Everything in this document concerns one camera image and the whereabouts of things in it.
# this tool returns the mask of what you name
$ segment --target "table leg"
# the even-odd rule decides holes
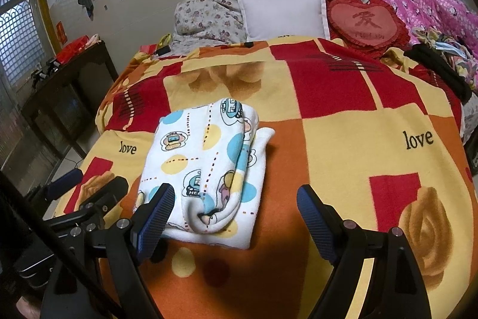
[[[41,129],[38,127],[37,123],[35,122],[34,118],[29,118],[28,123],[30,125],[30,128],[32,129],[33,133],[38,137],[38,139],[43,142],[49,150],[52,151],[56,157],[59,159],[63,159],[63,154],[60,153],[60,151],[55,147],[53,143],[48,139],[48,137],[41,131]]]
[[[81,85],[80,85],[80,82],[78,81],[78,79],[73,79],[71,81],[71,87],[73,88],[73,90],[78,95],[78,99],[80,99],[81,104],[87,109],[89,114],[94,118],[95,115],[96,115],[96,111],[91,106],[91,103],[88,100],[87,96],[85,95],[85,92],[83,91],[83,88],[81,88]]]
[[[111,60],[111,57],[109,57],[109,54],[107,55],[108,56],[105,59],[105,65],[114,83],[116,79],[118,79],[118,72],[116,72],[116,68],[115,68],[115,65],[113,64],[113,61]]]
[[[78,142],[76,142],[76,140],[73,139],[68,129],[65,127],[61,119],[56,114],[56,112],[54,112],[54,110],[47,104],[42,104],[41,109],[47,116],[50,117],[53,124],[56,127],[58,127],[58,130],[60,130],[60,133],[63,135],[63,137],[66,138],[66,141],[72,146],[72,148],[76,150],[78,155],[82,159],[84,159],[87,156],[86,152],[81,148],[80,145],[78,145]]]

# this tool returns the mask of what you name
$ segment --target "pillow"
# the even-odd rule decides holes
[[[278,36],[330,39],[326,0],[238,0],[247,41]]]

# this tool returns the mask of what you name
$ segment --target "cartoon print towel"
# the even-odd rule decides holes
[[[164,235],[247,249],[261,199],[265,146],[274,134],[258,124],[252,107],[229,98],[162,118],[135,207],[169,183],[176,202]]]

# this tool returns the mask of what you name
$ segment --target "wooden table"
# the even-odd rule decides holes
[[[87,111],[92,117],[95,116],[96,110],[92,107],[90,101],[86,97],[83,89],[78,82],[78,75],[80,70],[88,63],[105,64],[108,69],[109,75],[113,79],[113,82],[118,78],[118,73],[109,57],[108,50],[104,41],[101,41],[88,49],[84,50],[80,54],[71,58],[69,62],[62,65],[58,71],[49,76],[44,81],[40,82],[37,86],[37,90],[34,94],[28,98],[22,107],[22,114],[26,118],[33,132],[37,135],[41,142],[43,142],[58,158],[62,159],[64,155],[54,146],[54,144],[48,139],[48,137],[41,131],[35,119],[38,116],[39,110],[46,114],[54,125],[58,128],[61,135],[66,139],[68,144],[78,153],[78,155],[84,159],[86,152],[78,145],[75,137],[70,134],[66,126],[58,117],[56,112],[49,104],[55,97],[58,96],[60,90],[67,85],[71,85],[78,95],[80,102],[85,106]]]

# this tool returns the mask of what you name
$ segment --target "brown rose print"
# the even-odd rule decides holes
[[[445,208],[432,187],[418,190],[417,200],[402,212],[400,228],[410,243],[428,291],[437,288],[453,250]]]
[[[100,190],[114,178],[115,174],[110,171],[106,171],[100,176],[93,176],[81,186],[80,197],[78,197],[77,204],[83,203],[86,199],[94,195],[98,190]]]
[[[244,100],[261,89],[263,73],[263,62],[247,62],[188,71],[178,75],[177,78],[188,83],[193,92],[211,92],[223,84],[228,88],[231,98]]]

